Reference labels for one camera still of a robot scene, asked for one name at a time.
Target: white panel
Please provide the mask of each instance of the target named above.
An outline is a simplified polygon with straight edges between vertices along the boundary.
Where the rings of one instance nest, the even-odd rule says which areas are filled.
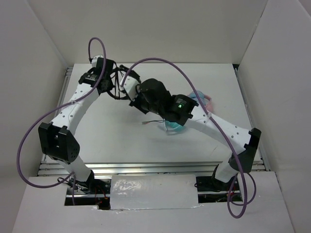
[[[195,175],[113,176],[112,210],[189,209],[199,206]]]
[[[239,63],[267,0],[29,0],[68,63],[93,36],[118,62]],[[92,51],[101,48],[94,45]]]
[[[293,233],[275,174],[252,174],[258,196],[238,220],[228,213],[225,202],[179,210],[101,211],[95,206],[64,206],[65,185],[43,190],[28,186],[13,233]],[[55,177],[34,177],[31,181],[51,184]],[[232,210],[237,213],[241,208],[232,206]]]
[[[0,226],[12,231],[26,187],[16,152],[30,125],[57,104],[65,68],[23,0],[0,1]],[[26,140],[21,167],[35,175],[42,153],[37,130]]]
[[[214,113],[237,126],[251,129],[238,82],[231,64],[178,64],[194,86],[213,99]],[[74,93],[88,64],[75,64],[65,96]],[[164,83],[171,94],[189,94],[192,89],[173,67],[167,64],[141,64],[135,68],[142,80],[155,78]],[[159,119],[144,115],[127,100],[114,100],[102,94],[81,120],[75,137],[80,156],[86,163],[151,163],[222,161],[231,152],[223,144],[196,130],[167,135],[153,122]]]
[[[311,202],[311,17],[298,0],[270,0],[239,68],[255,124],[297,232]]]

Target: white floor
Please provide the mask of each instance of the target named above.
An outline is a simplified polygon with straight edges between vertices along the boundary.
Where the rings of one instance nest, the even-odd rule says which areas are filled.
[[[251,129],[239,85],[231,64],[177,64],[196,89],[212,97],[214,113],[237,126]],[[75,64],[65,96],[68,101],[89,64]],[[192,89],[167,64],[141,64],[134,69],[142,81],[155,78],[171,94],[189,94]],[[179,135],[166,135],[158,123],[140,125],[159,116],[128,106],[127,100],[114,100],[101,94],[89,108],[76,131],[86,163],[218,162],[230,150],[214,139],[192,129]],[[260,161],[259,153],[255,161]]]
[[[275,173],[252,174],[257,196],[240,219],[229,214],[225,202],[190,209],[102,211],[96,206],[64,206],[66,185],[49,189],[27,186],[13,233],[293,233]],[[55,177],[32,177],[30,181],[47,185],[54,183]],[[250,179],[247,187],[252,196]],[[232,206],[236,214],[240,209]]]

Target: gray wall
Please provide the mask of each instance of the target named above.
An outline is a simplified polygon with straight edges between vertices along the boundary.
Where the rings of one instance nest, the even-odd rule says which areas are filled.
[[[101,38],[110,59],[239,63],[267,0],[29,0],[67,62]],[[102,53],[99,44],[94,54]]]
[[[8,233],[26,186],[16,170],[17,147],[27,128],[57,104],[65,68],[23,0],[0,1],[0,21],[0,228]],[[41,156],[35,130],[22,151],[26,176],[36,174]]]
[[[239,68],[296,232],[310,231],[311,17],[298,0],[269,0]]]

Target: blue object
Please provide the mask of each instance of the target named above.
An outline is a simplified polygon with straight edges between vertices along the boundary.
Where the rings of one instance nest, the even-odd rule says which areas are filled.
[[[204,94],[201,92],[201,91],[198,91],[196,90],[199,94],[199,97],[201,99],[201,101],[203,102],[204,105],[206,105],[206,100],[204,98]],[[191,92],[190,95],[188,95],[191,99],[198,101],[198,98],[196,97],[195,93],[194,92]],[[170,131],[175,131],[175,132],[180,132],[182,130],[184,130],[184,126],[181,126],[180,124],[177,124],[176,122],[169,122],[169,121],[165,121],[164,122],[165,124],[165,127],[167,130],[170,130]]]

